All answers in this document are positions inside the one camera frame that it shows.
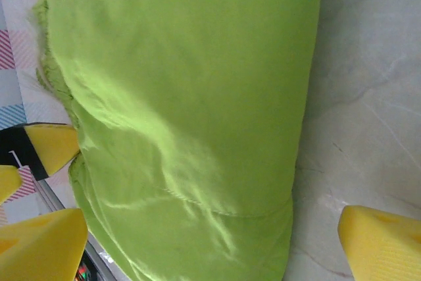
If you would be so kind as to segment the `aluminium front rail frame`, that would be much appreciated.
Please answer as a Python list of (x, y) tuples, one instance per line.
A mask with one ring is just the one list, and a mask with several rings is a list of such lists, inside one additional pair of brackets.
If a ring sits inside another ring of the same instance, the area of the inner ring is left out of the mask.
[[(36, 191), (40, 194), (42, 201), (46, 204), (50, 211), (65, 209), (65, 206), (46, 182), (46, 179), (37, 181), (34, 177), (32, 177), (32, 181)], [(89, 240), (86, 242), (81, 261), (89, 263), (91, 267), (96, 270), (97, 281), (117, 281), (114, 274), (111, 272), (111, 269), (106, 265), (104, 260), (102, 260), (98, 252), (95, 250), (90, 241), (90, 237), (91, 235), (88, 234)]]

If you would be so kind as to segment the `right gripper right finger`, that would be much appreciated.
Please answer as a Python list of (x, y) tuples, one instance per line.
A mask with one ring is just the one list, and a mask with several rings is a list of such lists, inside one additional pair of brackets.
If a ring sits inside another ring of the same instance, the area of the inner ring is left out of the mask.
[(421, 281), (421, 220), (348, 205), (337, 231), (355, 281)]

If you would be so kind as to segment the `right circuit board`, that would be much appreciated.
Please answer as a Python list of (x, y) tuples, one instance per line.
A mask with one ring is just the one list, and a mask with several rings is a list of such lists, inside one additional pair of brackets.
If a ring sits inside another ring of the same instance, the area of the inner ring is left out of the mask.
[(81, 261), (74, 281), (97, 281), (97, 272), (89, 263)]

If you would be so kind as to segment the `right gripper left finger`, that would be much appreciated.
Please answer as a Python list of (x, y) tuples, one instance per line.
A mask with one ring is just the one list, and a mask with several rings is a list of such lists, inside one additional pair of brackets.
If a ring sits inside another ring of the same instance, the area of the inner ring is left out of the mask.
[(80, 209), (0, 227), (0, 281), (74, 281), (87, 235)]

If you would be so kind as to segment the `lime green shorts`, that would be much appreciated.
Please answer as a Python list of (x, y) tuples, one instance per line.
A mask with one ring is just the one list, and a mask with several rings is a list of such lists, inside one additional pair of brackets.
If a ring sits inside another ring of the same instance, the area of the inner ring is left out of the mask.
[(88, 228), (134, 281), (282, 281), (320, 0), (40, 0)]

